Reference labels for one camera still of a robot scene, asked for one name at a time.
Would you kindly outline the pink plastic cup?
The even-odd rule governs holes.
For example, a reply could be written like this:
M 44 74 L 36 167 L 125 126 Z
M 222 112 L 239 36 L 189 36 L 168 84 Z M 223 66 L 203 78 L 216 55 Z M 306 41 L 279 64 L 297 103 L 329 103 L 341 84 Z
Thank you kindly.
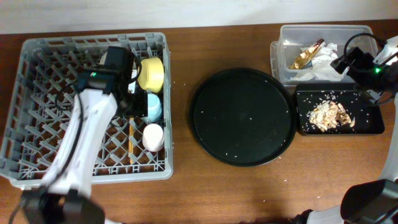
M 157 152 L 164 146 L 164 131 L 158 124 L 148 124 L 142 134 L 143 146 L 151 152 Z

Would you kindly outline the grey round plate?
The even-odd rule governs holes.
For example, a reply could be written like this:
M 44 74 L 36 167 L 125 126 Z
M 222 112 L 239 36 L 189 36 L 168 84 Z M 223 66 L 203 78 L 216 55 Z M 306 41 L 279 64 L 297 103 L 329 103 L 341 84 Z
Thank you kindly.
M 99 64 L 104 65 L 107 57 L 107 52 L 105 52 L 102 57 L 100 58 Z

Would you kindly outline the light blue plastic cup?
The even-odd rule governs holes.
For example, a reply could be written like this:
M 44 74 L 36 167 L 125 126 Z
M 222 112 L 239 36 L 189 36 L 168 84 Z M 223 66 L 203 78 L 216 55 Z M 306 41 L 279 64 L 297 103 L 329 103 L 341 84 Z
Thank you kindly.
M 147 120 L 151 123 L 158 121 L 162 117 L 162 104 L 160 98 L 153 94 L 148 94 Z

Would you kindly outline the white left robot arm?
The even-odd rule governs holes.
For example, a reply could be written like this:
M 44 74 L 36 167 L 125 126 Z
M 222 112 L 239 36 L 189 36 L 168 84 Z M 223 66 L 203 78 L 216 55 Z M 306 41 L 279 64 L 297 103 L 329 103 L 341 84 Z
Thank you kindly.
M 82 71 L 67 130 L 37 189 L 25 190 L 8 222 L 22 211 L 29 223 L 110 223 L 91 197 L 92 173 L 102 138 L 116 116 L 147 116 L 147 93 L 131 93 L 140 59 L 124 47 L 108 47 L 104 64 Z

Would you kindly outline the food scraps pile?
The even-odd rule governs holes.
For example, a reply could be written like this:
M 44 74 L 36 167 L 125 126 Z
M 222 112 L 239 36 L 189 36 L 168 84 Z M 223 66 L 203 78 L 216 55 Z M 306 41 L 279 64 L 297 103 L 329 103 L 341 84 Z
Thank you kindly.
M 341 103 L 324 100 L 312 111 L 307 113 L 310 124 L 316 126 L 322 133 L 336 130 L 338 126 L 348 125 L 353 128 L 356 124 Z

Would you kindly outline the yellow plastic bowl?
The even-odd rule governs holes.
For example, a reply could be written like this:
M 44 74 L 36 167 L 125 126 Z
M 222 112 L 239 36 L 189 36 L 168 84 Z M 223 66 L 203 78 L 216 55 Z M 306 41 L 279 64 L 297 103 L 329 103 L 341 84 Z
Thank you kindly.
M 164 66 L 160 58 L 153 57 L 141 61 L 141 72 L 137 79 L 143 90 L 158 93 L 164 84 Z

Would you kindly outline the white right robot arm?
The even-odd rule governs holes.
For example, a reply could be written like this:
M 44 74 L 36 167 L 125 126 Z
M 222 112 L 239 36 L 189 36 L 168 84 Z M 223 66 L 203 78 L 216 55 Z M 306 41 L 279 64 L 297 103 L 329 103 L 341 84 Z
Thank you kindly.
M 397 96 L 381 106 L 382 135 L 307 136 L 295 143 L 290 212 L 309 223 L 397 223 Z

